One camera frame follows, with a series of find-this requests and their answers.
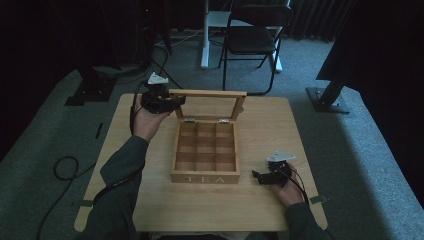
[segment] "wooden box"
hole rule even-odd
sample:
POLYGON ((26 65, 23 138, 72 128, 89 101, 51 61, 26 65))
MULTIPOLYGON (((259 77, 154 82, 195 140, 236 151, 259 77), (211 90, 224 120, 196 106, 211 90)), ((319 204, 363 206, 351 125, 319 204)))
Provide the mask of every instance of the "wooden box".
POLYGON ((175 111, 179 122, 172 182, 238 183, 236 120, 246 92, 173 89, 170 96, 186 96, 185 104, 175 111))

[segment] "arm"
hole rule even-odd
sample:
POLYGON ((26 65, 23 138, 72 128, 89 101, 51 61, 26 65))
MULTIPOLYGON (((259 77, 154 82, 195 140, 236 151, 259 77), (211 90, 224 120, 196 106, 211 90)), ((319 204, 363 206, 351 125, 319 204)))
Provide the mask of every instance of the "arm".
MULTIPOLYGON (((143 170, 150 140, 168 113, 151 114, 139 110, 134 121, 134 136, 115 152, 100 170, 107 186, 143 170)), ((132 221, 142 174, 106 192, 93 206, 83 232, 75 239, 136 239, 132 221)))
MULTIPOLYGON (((293 171, 296 171, 290 163, 289 165, 293 171)), ((297 182, 296 175, 294 175, 293 180, 297 182)), ((290 240, 328 239, 325 231, 316 223, 309 205, 304 203, 300 189, 292 181, 287 181, 283 188, 278 184, 271 185, 270 188, 287 208, 285 217, 289 226, 290 240)))

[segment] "box hinge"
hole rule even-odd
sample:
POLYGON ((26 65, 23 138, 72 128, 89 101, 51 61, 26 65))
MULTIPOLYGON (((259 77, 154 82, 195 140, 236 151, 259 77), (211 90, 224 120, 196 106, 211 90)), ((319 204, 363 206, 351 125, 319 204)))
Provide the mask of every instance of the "box hinge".
POLYGON ((230 119, 219 119, 218 122, 222 124, 230 124, 230 119))
POLYGON ((196 119, 194 119, 194 118, 186 118, 186 119, 184 119, 184 122, 186 122, 186 123, 194 123, 194 122, 196 122, 196 119))

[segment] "gray carpet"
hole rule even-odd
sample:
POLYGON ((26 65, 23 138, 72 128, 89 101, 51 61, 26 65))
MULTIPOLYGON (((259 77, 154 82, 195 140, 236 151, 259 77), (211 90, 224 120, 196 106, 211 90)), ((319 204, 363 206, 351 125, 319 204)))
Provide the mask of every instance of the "gray carpet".
MULTIPOLYGON (((318 191, 330 199, 323 204, 328 229, 338 240, 423 239, 423 209, 359 93, 343 89, 341 96, 352 112, 347 116, 313 109, 305 88, 327 86, 328 82, 315 77, 331 46, 320 40, 285 39, 280 54, 283 72, 276 75, 268 94, 286 97, 291 103, 318 191)), ((193 39, 174 45, 165 70, 183 88, 219 90, 222 69, 216 67, 220 47, 211 45, 207 70, 200 69, 201 47, 201 42, 193 39)), ((156 50, 154 59, 161 64, 165 55, 156 50)), ((253 65, 230 62, 228 89, 265 90, 269 64, 261 69, 250 67, 253 65)), ((124 70, 133 67, 125 66, 124 70)), ((57 84, 0 164, 0 239, 36 238, 44 214, 68 184, 55 178, 55 162, 74 156, 80 163, 79 172, 95 163, 119 97, 133 92, 141 78, 120 78, 109 102, 80 107, 64 106, 81 82, 78 73, 70 73, 57 84)), ((74 164, 65 161, 58 169, 59 174, 71 176, 74 164)), ((47 218, 41 239, 75 236, 73 222, 78 208, 74 204, 84 196, 90 176, 91 171, 73 182, 47 218)))

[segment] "wooden table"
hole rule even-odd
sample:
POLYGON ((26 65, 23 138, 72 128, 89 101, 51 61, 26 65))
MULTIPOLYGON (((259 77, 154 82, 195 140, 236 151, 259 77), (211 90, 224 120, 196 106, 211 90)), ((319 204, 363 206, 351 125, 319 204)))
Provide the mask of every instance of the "wooden table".
MULTIPOLYGON (((94 199, 105 187, 100 168, 130 137, 129 109, 133 94, 124 94, 116 109, 85 200, 94 199)), ((297 168, 309 197, 317 189, 287 99, 247 97, 237 119, 240 159, 238 184, 171 182, 171 161, 177 128, 175 113, 166 118, 150 143, 139 198, 134 212, 138 231, 285 231, 285 208, 266 186, 252 177, 252 170, 268 172, 266 157, 283 151, 296 155, 297 168)), ((327 228, 321 203, 311 205, 318 224, 327 228)), ((80 207, 75 229, 85 227, 91 207, 80 207)))

